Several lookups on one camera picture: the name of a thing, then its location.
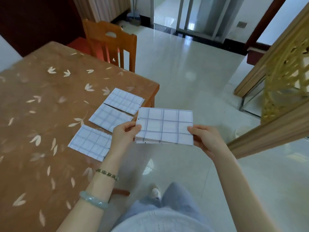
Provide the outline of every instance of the brown tablecloth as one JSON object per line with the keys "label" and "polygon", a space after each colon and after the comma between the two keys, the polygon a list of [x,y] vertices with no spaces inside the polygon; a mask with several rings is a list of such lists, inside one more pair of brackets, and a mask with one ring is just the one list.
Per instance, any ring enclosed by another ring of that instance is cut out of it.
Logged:
{"label": "brown tablecloth", "polygon": [[107,98],[103,89],[115,87],[143,97],[143,106],[159,90],[156,82],[56,42],[0,73],[0,231],[58,228],[100,164],[67,145],[81,123],[98,128],[88,119]]}

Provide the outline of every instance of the shoe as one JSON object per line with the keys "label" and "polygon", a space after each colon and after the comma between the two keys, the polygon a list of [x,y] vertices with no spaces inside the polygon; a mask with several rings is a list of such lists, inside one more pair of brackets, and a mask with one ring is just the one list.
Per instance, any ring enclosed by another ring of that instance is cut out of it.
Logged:
{"label": "shoe", "polygon": [[157,185],[152,185],[151,187],[152,187],[152,190],[150,193],[150,197],[153,199],[161,200],[161,192],[160,192],[159,187]]}

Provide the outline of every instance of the light blue jeans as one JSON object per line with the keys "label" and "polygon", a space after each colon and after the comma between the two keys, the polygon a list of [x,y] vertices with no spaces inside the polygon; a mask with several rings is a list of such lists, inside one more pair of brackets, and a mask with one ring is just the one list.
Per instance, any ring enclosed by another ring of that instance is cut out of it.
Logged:
{"label": "light blue jeans", "polygon": [[163,207],[171,208],[172,210],[204,223],[203,216],[190,193],[181,184],[173,182],[169,185],[161,200],[146,196],[141,200],[135,201],[133,205],[118,218],[113,227],[136,214]]}

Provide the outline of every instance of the forearm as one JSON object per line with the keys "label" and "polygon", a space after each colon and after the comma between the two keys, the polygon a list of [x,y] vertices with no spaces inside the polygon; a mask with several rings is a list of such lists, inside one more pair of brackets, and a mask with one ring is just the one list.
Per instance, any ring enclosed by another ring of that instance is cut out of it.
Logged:
{"label": "forearm", "polygon": [[230,151],[214,160],[235,227],[240,231],[279,231],[263,210]]}
{"label": "forearm", "polygon": [[[117,175],[120,163],[121,157],[110,150],[100,168]],[[115,180],[113,178],[102,173],[96,173],[88,185],[86,192],[104,202],[108,202],[114,184]],[[103,212],[102,209],[93,206],[91,203],[79,199],[57,232],[97,232]]]}

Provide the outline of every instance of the chair backrest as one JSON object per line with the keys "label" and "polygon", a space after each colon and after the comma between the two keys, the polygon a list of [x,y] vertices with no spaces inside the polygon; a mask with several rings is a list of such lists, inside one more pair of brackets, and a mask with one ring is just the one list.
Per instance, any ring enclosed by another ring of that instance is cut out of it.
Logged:
{"label": "chair backrest", "polygon": [[105,21],[94,23],[84,19],[83,27],[92,56],[97,57],[96,46],[100,43],[104,60],[119,66],[119,53],[120,67],[124,68],[123,50],[128,51],[129,70],[135,72],[136,35],[125,33],[120,26]]}

